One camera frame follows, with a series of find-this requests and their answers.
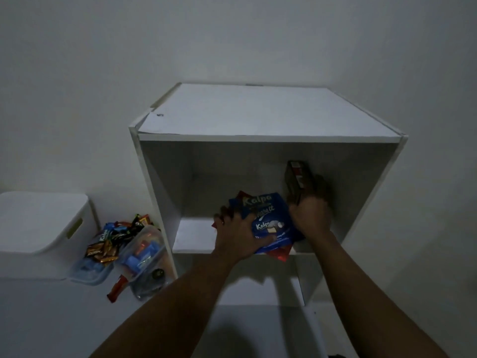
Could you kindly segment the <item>red snack bar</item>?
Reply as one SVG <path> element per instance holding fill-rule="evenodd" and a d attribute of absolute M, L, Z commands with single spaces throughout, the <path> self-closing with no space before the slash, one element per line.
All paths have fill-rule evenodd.
<path fill-rule="evenodd" d="M 124 275 L 120 275 L 116 283 L 111 288 L 110 292 L 107 294 L 107 299 L 111 303 L 115 303 L 119 295 L 128 287 L 129 281 Z"/>

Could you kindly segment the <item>red snack packet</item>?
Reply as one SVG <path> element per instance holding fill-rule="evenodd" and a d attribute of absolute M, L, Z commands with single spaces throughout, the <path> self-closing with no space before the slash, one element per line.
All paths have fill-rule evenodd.
<path fill-rule="evenodd" d="M 268 254 L 269 256 L 275 257 L 275 258 L 279 259 L 280 261 L 286 261 L 288 256 L 289 256 L 289 252 L 291 250 L 291 247 L 292 247 L 292 245 L 285 246 L 285 247 L 273 250 L 273 251 L 265 253 L 265 254 Z"/>

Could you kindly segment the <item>pile of assorted snack bars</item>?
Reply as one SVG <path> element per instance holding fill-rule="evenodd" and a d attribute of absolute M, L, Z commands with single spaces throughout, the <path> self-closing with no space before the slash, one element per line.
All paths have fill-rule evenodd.
<path fill-rule="evenodd" d="M 131 222 L 108 222 L 86 247 L 84 258 L 104 266 L 118 259 L 122 248 L 146 226 L 154 226 L 150 216 L 136 214 Z"/>

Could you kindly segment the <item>person's left hand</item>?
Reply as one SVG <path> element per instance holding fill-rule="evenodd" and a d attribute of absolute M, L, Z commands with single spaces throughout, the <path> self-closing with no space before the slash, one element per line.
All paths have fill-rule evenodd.
<path fill-rule="evenodd" d="M 220 207 L 214 215 L 217 236 L 212 252 L 213 259 L 230 267 L 239 261 L 252 256 L 256 252 L 256 236 L 252 225 L 256 215 L 250 212 L 242 217 L 242 211 Z"/>

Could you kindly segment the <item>person's right forearm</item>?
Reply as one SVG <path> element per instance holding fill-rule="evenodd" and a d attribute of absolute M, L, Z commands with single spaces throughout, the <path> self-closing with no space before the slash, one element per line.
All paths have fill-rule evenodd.
<path fill-rule="evenodd" d="M 355 263 L 330 231 L 307 235 L 360 358 L 449 358 Z"/>

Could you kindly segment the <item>dark brown box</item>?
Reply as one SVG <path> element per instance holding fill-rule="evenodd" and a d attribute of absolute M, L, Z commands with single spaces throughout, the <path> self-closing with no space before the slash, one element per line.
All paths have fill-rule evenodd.
<path fill-rule="evenodd" d="M 295 205 L 299 205 L 303 197 L 317 192 L 317 181 L 306 161 L 289 160 L 284 177 L 290 198 Z"/>

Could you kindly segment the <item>person's left forearm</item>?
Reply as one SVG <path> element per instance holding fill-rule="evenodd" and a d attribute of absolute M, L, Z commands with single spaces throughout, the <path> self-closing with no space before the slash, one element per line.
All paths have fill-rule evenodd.
<path fill-rule="evenodd" d="M 190 358 L 226 279 L 244 258 L 219 249 L 198 260 L 128 317 L 89 358 Z"/>

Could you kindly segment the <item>person's right hand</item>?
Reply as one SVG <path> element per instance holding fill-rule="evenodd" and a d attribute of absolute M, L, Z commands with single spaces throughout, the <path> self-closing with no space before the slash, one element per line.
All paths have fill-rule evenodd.
<path fill-rule="evenodd" d="M 336 241 L 336 237 L 331 231 L 331 218 L 328 220 L 296 220 L 292 216 L 291 218 L 295 227 L 310 245 L 318 246 L 324 244 L 326 241 Z"/>

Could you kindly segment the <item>blue wrapped snack pack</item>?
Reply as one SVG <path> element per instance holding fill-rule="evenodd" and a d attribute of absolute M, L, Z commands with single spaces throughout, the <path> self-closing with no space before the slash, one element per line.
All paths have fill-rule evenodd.
<path fill-rule="evenodd" d="M 159 250 L 160 245 L 156 241 L 143 240 L 135 252 L 125 258 L 122 265 L 132 276 L 140 275 Z"/>

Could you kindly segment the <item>blue snack packet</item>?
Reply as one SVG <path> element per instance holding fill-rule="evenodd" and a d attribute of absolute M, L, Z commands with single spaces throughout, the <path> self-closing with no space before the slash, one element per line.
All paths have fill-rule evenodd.
<path fill-rule="evenodd" d="M 232 210 L 239 210 L 242 218 L 255 214 L 251 230 L 257 239 L 276 236 L 274 242 L 259 248 L 255 254 L 268 253 L 305 238 L 295 227 L 286 201 L 277 192 L 251 196 L 240 191 L 235 198 L 229 199 L 229 206 Z"/>

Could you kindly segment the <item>white wooden shelf cabinet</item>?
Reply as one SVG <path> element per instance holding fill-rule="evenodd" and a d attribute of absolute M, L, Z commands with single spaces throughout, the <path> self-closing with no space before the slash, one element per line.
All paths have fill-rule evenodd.
<path fill-rule="evenodd" d="M 175 278 L 212 252 L 212 216 L 229 198 L 287 197 L 292 160 L 331 185 L 331 229 L 342 242 L 408 138 L 327 88 L 184 83 L 129 132 Z"/>

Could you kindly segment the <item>clear plastic container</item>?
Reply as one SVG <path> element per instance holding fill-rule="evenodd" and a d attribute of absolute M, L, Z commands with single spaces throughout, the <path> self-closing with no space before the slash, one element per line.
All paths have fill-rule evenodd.
<path fill-rule="evenodd" d="M 73 283 L 84 284 L 88 286 L 96 286 L 103 283 L 113 270 L 114 262 L 104 266 L 100 263 L 96 263 L 93 260 L 87 258 L 81 258 L 78 260 L 72 268 L 69 270 L 67 279 Z"/>
<path fill-rule="evenodd" d="M 126 267 L 122 265 L 122 262 L 128 255 L 135 252 L 143 240 L 156 241 L 160 245 L 160 250 L 140 275 L 132 276 Z M 173 263 L 167 251 L 164 238 L 160 229 L 155 226 L 146 226 L 127 246 L 122 248 L 115 262 L 115 267 L 128 279 L 128 286 L 139 301 L 148 300 L 175 280 Z M 151 272 L 158 268 L 164 270 L 165 279 L 155 282 L 151 279 Z"/>

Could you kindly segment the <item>white lidded storage bin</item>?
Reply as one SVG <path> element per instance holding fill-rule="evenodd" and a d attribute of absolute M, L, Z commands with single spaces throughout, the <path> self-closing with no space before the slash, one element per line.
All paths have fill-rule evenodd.
<path fill-rule="evenodd" d="M 0 193 L 0 280 L 65 280 L 97 232 L 86 194 Z"/>

